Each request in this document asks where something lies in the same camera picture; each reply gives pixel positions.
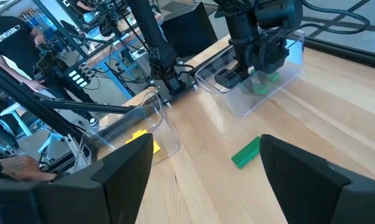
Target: person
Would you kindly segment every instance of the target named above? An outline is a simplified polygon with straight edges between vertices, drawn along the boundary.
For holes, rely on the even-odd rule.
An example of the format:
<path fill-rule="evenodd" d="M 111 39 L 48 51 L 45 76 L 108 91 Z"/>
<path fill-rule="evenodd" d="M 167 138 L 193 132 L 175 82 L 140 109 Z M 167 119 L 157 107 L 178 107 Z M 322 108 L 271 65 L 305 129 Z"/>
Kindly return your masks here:
<path fill-rule="evenodd" d="M 51 181 L 57 178 L 57 174 L 49 174 L 39 169 L 39 163 L 28 155 L 20 155 L 0 159 L 3 167 L 0 179 L 11 179 L 13 181 Z"/>
<path fill-rule="evenodd" d="M 53 70 L 44 71 L 44 80 L 38 81 L 34 78 L 34 65 L 40 60 L 39 45 L 46 44 L 45 37 L 41 31 L 31 28 L 24 21 L 11 16 L 0 16 L 0 67 L 12 75 L 21 83 L 25 83 L 34 91 L 47 89 L 49 93 L 57 98 L 74 101 L 66 89 L 77 98 L 86 103 L 94 103 L 91 97 L 79 89 L 72 82 L 53 74 Z M 12 60 L 31 79 L 22 76 L 11 68 L 4 56 Z M 74 111 L 84 117 L 91 125 L 97 123 L 97 119 L 89 112 Z"/>
<path fill-rule="evenodd" d="M 86 23 L 90 23 L 95 18 L 93 8 L 88 5 L 86 0 L 69 0 L 72 7 L 80 14 Z"/>

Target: cable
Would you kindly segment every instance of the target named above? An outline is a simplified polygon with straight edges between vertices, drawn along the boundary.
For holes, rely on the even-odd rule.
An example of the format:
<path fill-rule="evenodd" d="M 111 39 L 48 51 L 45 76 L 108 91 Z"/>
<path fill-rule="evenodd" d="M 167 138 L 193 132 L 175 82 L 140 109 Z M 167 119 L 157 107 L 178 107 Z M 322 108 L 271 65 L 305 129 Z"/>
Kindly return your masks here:
<path fill-rule="evenodd" d="M 327 28 L 327 27 L 323 27 L 323 26 L 318 25 L 318 24 L 309 23 L 309 24 L 304 24 L 304 25 L 300 26 L 299 29 L 302 29 L 304 27 L 315 27 L 315 28 L 321 29 L 321 30 L 326 31 L 326 32 L 331 32 L 331 33 L 334 33 L 334 34 L 344 34 L 345 35 L 345 34 L 358 34 L 362 31 L 365 31 L 370 26 L 369 19 L 367 19 L 364 16 L 361 16 L 359 14 L 356 14 L 356 13 L 353 13 L 353 12 L 348 12 L 348 11 L 345 11 L 345 10 L 326 9 L 326 8 L 314 6 L 310 3 L 308 3 L 306 0 L 300 0 L 300 1 L 303 4 L 303 6 L 309 8 L 309 9 L 312 9 L 314 11 L 325 12 L 325 13 L 337 13 L 337 14 L 349 16 L 349 17 L 352 17 L 353 19 L 357 19 L 357 20 L 363 22 L 364 25 L 362 26 L 362 28 L 357 29 L 357 30 L 341 31 L 341 30 L 334 30 L 334 29 L 330 29 L 330 28 Z"/>
<path fill-rule="evenodd" d="M 92 89 L 89 89 L 89 88 L 83 88 L 84 90 L 98 90 L 99 88 L 100 88 L 100 81 L 99 81 L 99 78 L 97 77 L 97 76 L 95 76 L 96 77 L 96 79 L 98 80 L 98 84 L 99 84 L 99 86 L 97 86 L 96 88 L 92 88 Z"/>
<path fill-rule="evenodd" d="M 143 42 L 143 40 L 140 38 L 140 36 L 136 33 L 135 29 L 132 28 L 130 22 L 128 22 L 128 19 L 125 17 L 125 15 L 123 13 L 121 13 L 121 17 L 125 20 L 126 24 L 128 25 L 128 27 L 132 30 L 132 32 L 134 33 L 134 35 L 136 35 L 136 37 L 139 39 L 139 41 L 142 43 L 143 47 L 149 51 L 149 48 L 146 46 L 146 44 Z"/>
<path fill-rule="evenodd" d="M 125 83 L 142 84 L 142 83 L 145 83 L 145 82 L 147 82 L 148 80 L 151 79 L 151 77 L 146 77 L 143 80 L 133 80 L 133 79 L 131 79 L 129 77 L 125 77 L 123 75 L 118 74 L 118 72 L 116 70 L 114 70 L 114 69 L 112 69 L 112 71 L 113 71 L 113 73 L 117 74 L 123 80 L 123 82 L 125 82 Z"/>
<path fill-rule="evenodd" d="M 182 72 L 192 72 L 194 70 L 194 67 L 192 65 L 188 64 L 176 64 L 175 67 L 182 67 L 182 68 L 191 68 L 192 70 L 190 71 L 182 71 Z"/>
<path fill-rule="evenodd" d="M 158 0 L 151 0 L 151 4 L 157 6 L 157 7 L 160 7 L 160 5 L 158 4 Z"/>
<path fill-rule="evenodd" d="M 123 39 L 121 39 L 121 38 L 120 38 L 120 41 L 121 41 L 124 45 L 127 45 L 127 46 L 129 46 L 129 47 L 131 47 L 131 48 L 133 48 L 133 49 L 135 49 L 135 50 L 139 50 L 139 48 L 136 48 L 136 47 L 134 47 L 134 46 L 128 44 L 127 42 L 125 42 L 125 41 L 124 41 Z"/>
<path fill-rule="evenodd" d="M 112 60 L 114 60 L 114 61 L 116 61 L 116 62 L 124 63 L 124 62 L 122 62 L 122 61 L 120 61 L 120 60 L 117 60 L 117 59 L 115 59 L 115 58 L 112 58 Z"/>

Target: black cable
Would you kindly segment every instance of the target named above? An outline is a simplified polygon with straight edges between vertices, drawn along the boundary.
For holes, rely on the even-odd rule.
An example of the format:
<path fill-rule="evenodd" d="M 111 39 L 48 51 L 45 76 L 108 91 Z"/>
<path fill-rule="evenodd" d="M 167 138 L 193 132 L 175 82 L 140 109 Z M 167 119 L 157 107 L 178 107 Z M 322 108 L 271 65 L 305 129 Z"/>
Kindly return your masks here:
<path fill-rule="evenodd" d="M 76 64 L 77 62 L 78 62 L 78 59 L 80 58 L 80 53 L 78 53 L 78 56 L 77 56 L 77 58 L 75 59 L 75 62 L 74 62 L 74 64 Z"/>
<path fill-rule="evenodd" d="M 99 86 L 97 86 L 96 88 L 92 88 L 92 89 L 89 89 L 89 88 L 83 88 L 84 90 L 98 90 L 99 88 L 100 88 L 100 81 L 99 81 L 99 78 L 97 77 L 97 76 L 95 76 L 96 77 L 96 79 L 98 80 L 98 84 L 99 84 Z"/>
<path fill-rule="evenodd" d="M 334 30 L 334 29 L 330 29 L 330 28 L 327 28 L 327 27 L 323 27 L 323 26 L 318 25 L 318 24 L 309 23 L 309 24 L 304 24 L 304 25 L 300 26 L 299 29 L 302 29 L 304 27 L 315 27 L 315 28 L 321 29 L 321 30 L 326 31 L 326 32 L 331 32 L 331 33 L 334 33 L 334 34 L 344 34 L 345 35 L 345 34 L 358 34 L 362 31 L 365 31 L 370 26 L 369 19 L 367 19 L 364 16 L 361 16 L 359 14 L 356 14 L 356 13 L 353 13 L 353 12 L 348 12 L 348 11 L 345 11 L 345 10 L 326 9 L 326 8 L 314 6 L 310 3 L 308 3 L 306 0 L 300 0 L 300 1 L 303 4 L 303 6 L 309 8 L 309 9 L 312 9 L 314 11 L 325 12 L 325 13 L 336 13 L 336 14 L 349 16 L 349 17 L 352 17 L 353 19 L 357 19 L 357 20 L 363 22 L 364 25 L 362 26 L 362 28 L 357 29 L 357 30 L 341 31 L 341 30 Z"/>
<path fill-rule="evenodd" d="M 132 32 L 134 33 L 134 35 L 136 35 L 136 37 L 139 39 L 139 41 L 142 43 L 143 47 L 146 49 L 146 50 L 149 50 L 149 48 L 146 46 L 146 44 L 143 42 L 143 40 L 140 38 L 140 36 L 136 33 L 135 29 L 132 28 L 130 22 L 128 22 L 128 19 L 125 17 L 125 15 L 123 13 L 121 13 L 121 17 L 125 20 L 126 24 L 128 25 L 128 27 L 132 30 Z"/>
<path fill-rule="evenodd" d="M 98 78 L 106 78 L 106 79 L 110 79 L 109 77 L 106 77 L 104 75 L 96 75 Z"/>
<path fill-rule="evenodd" d="M 118 72 L 115 71 L 114 69 L 110 68 L 110 70 L 113 72 L 114 75 L 118 75 Z M 119 77 L 123 80 L 123 82 L 125 82 L 124 79 L 123 79 L 123 76 L 119 75 Z M 136 96 L 135 92 L 132 91 L 131 88 L 130 88 L 126 83 L 124 83 L 123 86 L 125 87 L 125 89 L 126 89 L 126 90 L 127 90 L 132 96 Z"/>
<path fill-rule="evenodd" d="M 192 70 L 190 71 L 183 71 L 183 72 L 191 72 L 194 70 L 194 67 L 192 65 L 188 65 L 188 64 L 176 64 L 175 67 L 183 67 L 183 68 L 191 68 Z"/>
<path fill-rule="evenodd" d="M 112 61 L 112 48 L 113 48 L 113 44 L 110 46 L 110 49 L 109 49 L 109 51 L 108 51 L 108 58 L 109 58 L 109 67 L 111 67 L 111 65 L 112 65 L 112 63 L 111 63 L 111 61 Z"/>
<path fill-rule="evenodd" d="M 102 77 L 103 78 L 108 78 L 108 75 L 106 74 L 106 73 L 103 73 L 103 72 L 101 72 L 101 71 L 99 71 L 99 70 L 95 70 L 95 75 L 97 75 L 97 74 L 100 74 L 100 75 L 103 75 Z"/>
<path fill-rule="evenodd" d="M 158 0 L 151 0 L 151 4 L 157 6 L 157 7 L 160 7 L 160 5 L 158 4 Z"/>
<path fill-rule="evenodd" d="M 114 61 L 116 61 L 116 62 L 124 63 L 124 62 L 122 62 L 122 61 L 120 61 L 120 60 L 117 60 L 117 59 L 115 59 L 115 58 L 112 58 L 112 60 L 114 60 Z"/>
<path fill-rule="evenodd" d="M 131 47 L 131 48 L 133 48 L 133 49 L 135 49 L 135 50 L 139 50 L 139 48 L 136 48 L 136 47 L 130 45 L 129 43 L 127 43 L 127 42 L 125 42 L 124 40 L 122 40 L 121 38 L 120 38 L 120 41 L 123 43 L 123 45 L 127 45 L 127 46 L 129 46 L 129 47 Z"/>
<path fill-rule="evenodd" d="M 120 75 L 116 70 L 112 69 L 113 73 L 117 74 L 122 80 L 123 82 L 125 83 L 134 83 L 134 84 L 142 84 L 142 83 L 145 83 L 147 81 L 149 81 L 151 79 L 151 77 L 146 77 L 145 79 L 142 79 L 142 80 L 133 80 L 129 77 L 125 77 L 123 75 Z"/>

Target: black t-shirt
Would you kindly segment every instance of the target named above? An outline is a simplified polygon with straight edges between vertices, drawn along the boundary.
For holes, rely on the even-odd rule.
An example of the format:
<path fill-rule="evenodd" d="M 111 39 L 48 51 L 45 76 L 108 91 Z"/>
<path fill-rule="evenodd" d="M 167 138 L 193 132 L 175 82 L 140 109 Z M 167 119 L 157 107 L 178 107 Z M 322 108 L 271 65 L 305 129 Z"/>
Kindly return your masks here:
<path fill-rule="evenodd" d="M 12 60 L 28 76 L 34 78 L 33 66 L 40 59 L 40 51 L 30 35 L 27 23 L 11 16 L 0 16 L 0 55 Z"/>

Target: table leg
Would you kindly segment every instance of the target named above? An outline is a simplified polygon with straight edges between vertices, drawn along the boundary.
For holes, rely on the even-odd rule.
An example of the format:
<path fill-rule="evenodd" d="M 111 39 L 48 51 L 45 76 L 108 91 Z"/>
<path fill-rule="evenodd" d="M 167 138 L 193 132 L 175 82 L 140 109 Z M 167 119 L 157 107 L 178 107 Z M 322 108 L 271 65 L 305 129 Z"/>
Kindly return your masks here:
<path fill-rule="evenodd" d="M 24 131 L 26 136 L 32 136 L 32 133 L 31 133 L 30 129 L 27 127 L 27 125 L 20 118 L 19 114 L 16 111 L 13 111 L 12 115 L 17 120 L 17 122 L 19 123 L 21 129 Z"/>

